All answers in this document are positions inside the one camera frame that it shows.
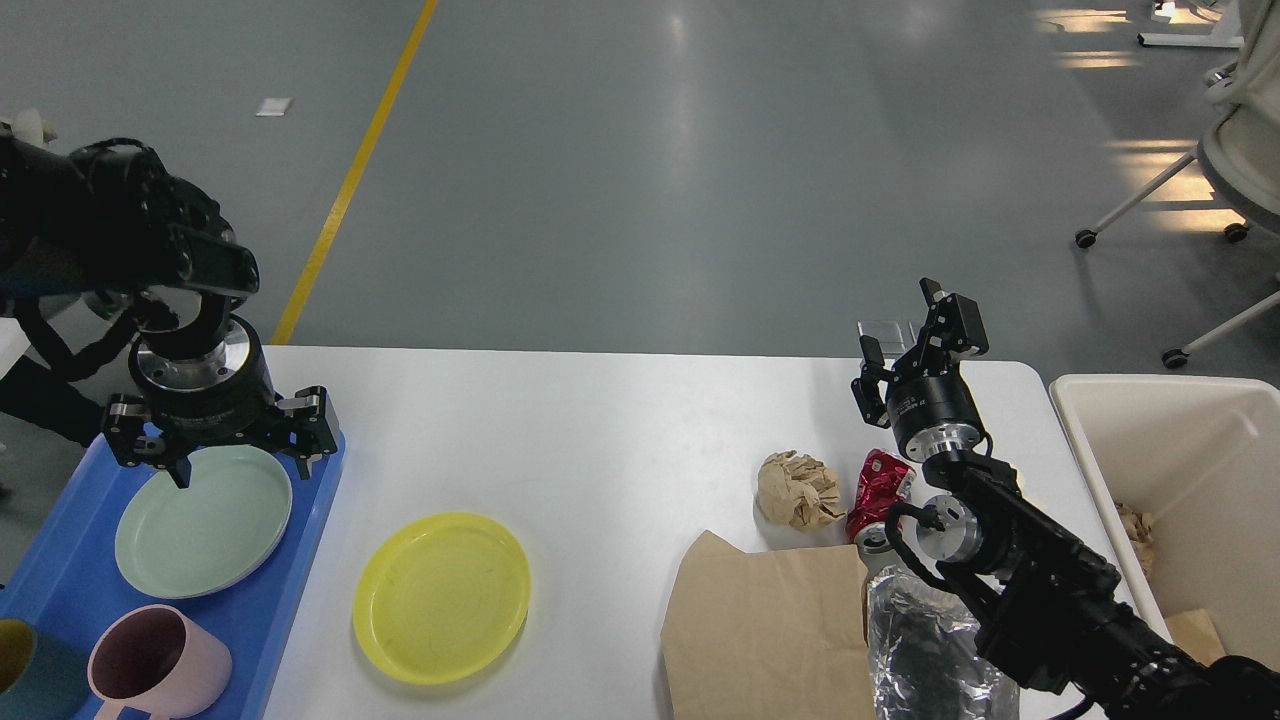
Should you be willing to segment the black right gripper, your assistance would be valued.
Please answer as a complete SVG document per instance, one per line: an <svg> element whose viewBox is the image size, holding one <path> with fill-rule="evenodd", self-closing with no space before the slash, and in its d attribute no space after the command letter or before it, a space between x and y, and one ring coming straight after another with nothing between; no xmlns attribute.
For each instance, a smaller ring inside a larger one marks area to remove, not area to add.
<svg viewBox="0 0 1280 720"><path fill-rule="evenodd" d="M890 428L899 454L911 462L973 450L988 439L959 370L961 361L989 351L980 309L928 277L920 279L920 288L928 311L915 343L900 357L900 370L886 364L876 337L860 334L860 374L851 380L864 423Z"/></svg>

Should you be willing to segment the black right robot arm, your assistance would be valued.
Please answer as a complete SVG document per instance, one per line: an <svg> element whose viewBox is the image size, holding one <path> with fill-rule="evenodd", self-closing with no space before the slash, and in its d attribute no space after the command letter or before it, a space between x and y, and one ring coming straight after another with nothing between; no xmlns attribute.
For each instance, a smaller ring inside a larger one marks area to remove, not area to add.
<svg viewBox="0 0 1280 720"><path fill-rule="evenodd" d="M1275 719L1277 673L1229 655L1204 665L1115 597L1120 571L1028 501L993 443L963 378L988 351L978 305L931 278L914 345L887 363L861 334L851 383L861 419L893 433L938 495L896 498L883 514L888 544L928 587L956 596L978 624L977 655L1029 691L1083 696L1076 719Z"/></svg>

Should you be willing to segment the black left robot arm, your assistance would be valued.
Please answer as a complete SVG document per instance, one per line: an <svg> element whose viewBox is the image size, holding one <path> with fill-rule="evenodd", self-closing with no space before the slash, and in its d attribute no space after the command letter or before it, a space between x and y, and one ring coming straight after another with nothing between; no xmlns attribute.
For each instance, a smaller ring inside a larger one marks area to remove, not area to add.
<svg viewBox="0 0 1280 720"><path fill-rule="evenodd" d="M108 138L64 156L3 136L3 306L51 363L61 341L40 299L96 295L113 310L106 343L128 350L136 386L110 397L100 424L120 465L186 488L198 448L284 454L302 478L338 451L326 388L279 395L237 313L259 288L257 260L219 204L154 149Z"/></svg>

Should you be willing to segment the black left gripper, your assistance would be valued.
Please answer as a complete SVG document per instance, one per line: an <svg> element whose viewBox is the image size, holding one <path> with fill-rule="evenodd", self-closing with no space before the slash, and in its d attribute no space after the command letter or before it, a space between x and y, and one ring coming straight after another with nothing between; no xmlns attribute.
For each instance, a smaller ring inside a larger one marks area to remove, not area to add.
<svg viewBox="0 0 1280 720"><path fill-rule="evenodd" d="M229 315L205 352L178 357L175 332L142 333L129 372L141 396L111 395L102 436L124 468L148 465L188 489L193 448L266 442L289 457L302 480L339 448L340 421L325 386L292 397L275 392L257 332Z"/></svg>

